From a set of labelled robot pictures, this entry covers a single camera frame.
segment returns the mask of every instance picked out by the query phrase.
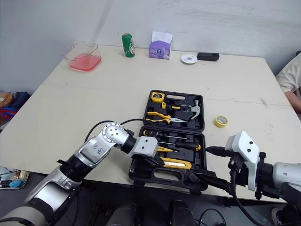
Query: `floor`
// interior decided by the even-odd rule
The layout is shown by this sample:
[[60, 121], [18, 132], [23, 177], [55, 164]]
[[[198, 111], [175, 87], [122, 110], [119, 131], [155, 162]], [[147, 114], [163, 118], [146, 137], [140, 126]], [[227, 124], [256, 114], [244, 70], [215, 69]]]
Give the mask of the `floor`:
[[[1, 190], [0, 191], [0, 217], [23, 204], [27, 194], [44, 178], [43, 175], [30, 175], [28, 183], [24, 188], [18, 190]], [[219, 210], [225, 217], [227, 225], [252, 226], [253, 223], [247, 219], [238, 207], [223, 207], [221, 198], [211, 195], [190, 195], [186, 193], [149, 188], [149, 187], [131, 187], [113, 183], [97, 182], [94, 191], [83, 189], [79, 195], [80, 210], [75, 226], [86, 226], [91, 214], [93, 205], [97, 202], [111, 209], [118, 206], [135, 202], [143, 210], [144, 226], [166, 226], [168, 225], [168, 206], [171, 200], [180, 199], [187, 203], [192, 210], [195, 219], [199, 219], [200, 214], [208, 208]], [[283, 204], [256, 205], [247, 206], [246, 209], [250, 214], [262, 224], [271, 224], [270, 210], [273, 207], [282, 208]], [[65, 215], [57, 222], [57, 226], [69, 226], [74, 218], [76, 211], [76, 201], [74, 200], [71, 207]], [[96, 226], [105, 225], [108, 220], [107, 216], [98, 215]], [[216, 226], [222, 220], [215, 212], [208, 212], [203, 219], [208, 226]]]

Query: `beige sleeve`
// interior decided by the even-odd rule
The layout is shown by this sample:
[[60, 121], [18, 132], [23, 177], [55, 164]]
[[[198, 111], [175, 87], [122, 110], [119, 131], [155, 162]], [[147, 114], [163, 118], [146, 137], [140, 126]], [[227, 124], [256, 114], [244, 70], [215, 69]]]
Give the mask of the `beige sleeve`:
[[296, 91], [301, 87], [301, 54], [292, 59], [276, 76], [282, 91]]

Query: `hammer head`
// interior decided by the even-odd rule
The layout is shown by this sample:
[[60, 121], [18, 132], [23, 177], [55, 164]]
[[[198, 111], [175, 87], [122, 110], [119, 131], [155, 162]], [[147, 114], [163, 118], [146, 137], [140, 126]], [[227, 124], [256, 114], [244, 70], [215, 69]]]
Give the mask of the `hammer head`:
[[195, 118], [198, 117], [201, 112], [201, 107], [198, 105], [198, 100], [194, 100], [194, 104], [195, 106], [191, 107], [191, 111], [195, 112], [196, 114], [192, 116], [190, 120], [195, 120]]

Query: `pink liquid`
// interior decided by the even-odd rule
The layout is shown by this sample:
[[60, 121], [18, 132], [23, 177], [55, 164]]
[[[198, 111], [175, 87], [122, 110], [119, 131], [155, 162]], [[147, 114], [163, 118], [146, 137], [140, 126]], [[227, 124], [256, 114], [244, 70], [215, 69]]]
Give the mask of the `pink liquid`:
[[69, 64], [69, 67], [76, 70], [89, 72], [93, 70], [101, 62], [101, 60], [101, 56], [93, 56], [84, 53], [78, 55], [74, 61]]

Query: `yellow tape roll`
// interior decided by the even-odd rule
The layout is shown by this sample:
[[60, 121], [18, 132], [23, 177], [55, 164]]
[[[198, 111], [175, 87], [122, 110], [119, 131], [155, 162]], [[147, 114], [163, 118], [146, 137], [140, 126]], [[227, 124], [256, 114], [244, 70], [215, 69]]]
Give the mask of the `yellow tape roll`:
[[221, 115], [215, 118], [214, 123], [217, 127], [223, 128], [229, 124], [229, 119]]

